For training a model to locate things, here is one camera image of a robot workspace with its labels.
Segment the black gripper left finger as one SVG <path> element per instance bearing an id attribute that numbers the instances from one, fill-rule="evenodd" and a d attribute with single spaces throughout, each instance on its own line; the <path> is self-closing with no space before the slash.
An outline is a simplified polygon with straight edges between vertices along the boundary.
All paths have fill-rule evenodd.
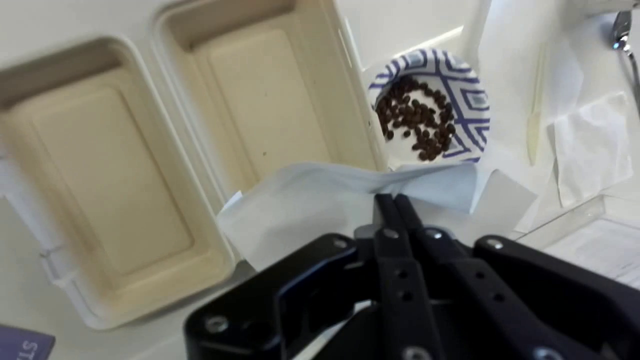
<path id="1" fill-rule="evenodd" d="M 440 337 L 412 252 L 419 228 L 403 195 L 378 195 L 368 236 L 323 234 L 192 312 L 185 358 L 292 360 L 342 325 L 323 360 L 437 360 Z"/>

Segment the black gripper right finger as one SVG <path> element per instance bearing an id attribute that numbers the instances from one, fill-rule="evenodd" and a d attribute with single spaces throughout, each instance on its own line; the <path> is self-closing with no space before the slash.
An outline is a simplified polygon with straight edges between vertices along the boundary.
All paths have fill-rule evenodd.
<path id="1" fill-rule="evenodd" d="M 425 291 L 484 360 L 640 360 L 640 292 L 504 236 L 464 247 L 403 196 L 398 221 Z"/>

